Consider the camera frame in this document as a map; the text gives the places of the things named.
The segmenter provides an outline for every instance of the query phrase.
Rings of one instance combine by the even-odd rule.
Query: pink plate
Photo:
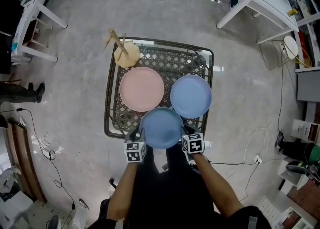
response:
[[[148,112],[156,108],[165,94],[161,76],[148,67],[137,67],[127,72],[120,84],[120,96],[124,104],[136,112]]]

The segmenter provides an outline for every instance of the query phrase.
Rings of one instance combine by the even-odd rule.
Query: round white object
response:
[[[298,44],[291,36],[284,38],[284,48],[291,60],[294,60],[299,54]]]

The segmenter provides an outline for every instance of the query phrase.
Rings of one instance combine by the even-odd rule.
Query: gray floor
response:
[[[123,142],[106,137],[104,110],[108,72],[113,44],[103,53],[108,29],[119,35],[174,41],[211,49],[215,55],[213,102],[205,140],[211,142],[205,155],[217,163],[253,163],[257,154],[264,163],[247,187],[245,205],[258,204],[268,189],[277,187],[280,165],[274,149],[281,103],[281,68],[271,43],[257,45],[258,36],[279,29],[262,16],[252,17],[244,9],[222,30],[216,24],[229,11],[209,0],[50,0],[47,7],[68,22],[67,29],[41,34],[48,43],[48,54],[58,63],[35,57],[18,69],[27,86],[46,83],[41,104],[23,104],[33,113],[37,134],[49,133],[63,149],[55,160],[64,187],[75,200],[84,199],[90,207],[87,224],[99,215],[100,203],[112,194],[111,177],[121,178],[126,167]],[[288,136],[293,119],[301,118],[296,102],[294,63],[283,68],[283,108],[280,128]],[[28,114],[23,118],[31,127]],[[55,186],[55,168],[43,158],[39,146],[32,145],[35,169],[47,199],[68,211],[71,200]],[[166,163],[156,151],[159,167]],[[239,199],[246,197],[246,186],[254,166],[214,166],[234,188]]]

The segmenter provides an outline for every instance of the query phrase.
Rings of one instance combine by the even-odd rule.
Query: blue plate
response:
[[[195,119],[209,110],[212,102],[211,88],[203,78],[187,75],[175,82],[170,98],[178,115]]]
[[[156,149],[173,147],[181,139],[181,117],[172,109],[156,108],[142,119],[140,130],[145,130],[145,142]]]

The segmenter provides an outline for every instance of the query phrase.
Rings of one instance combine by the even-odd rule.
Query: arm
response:
[[[229,218],[244,206],[238,200],[230,184],[211,166],[202,154],[194,154],[193,158],[204,180],[214,204],[221,214]]]
[[[134,192],[138,163],[129,163],[117,186],[108,207],[107,219],[119,221],[126,218]]]

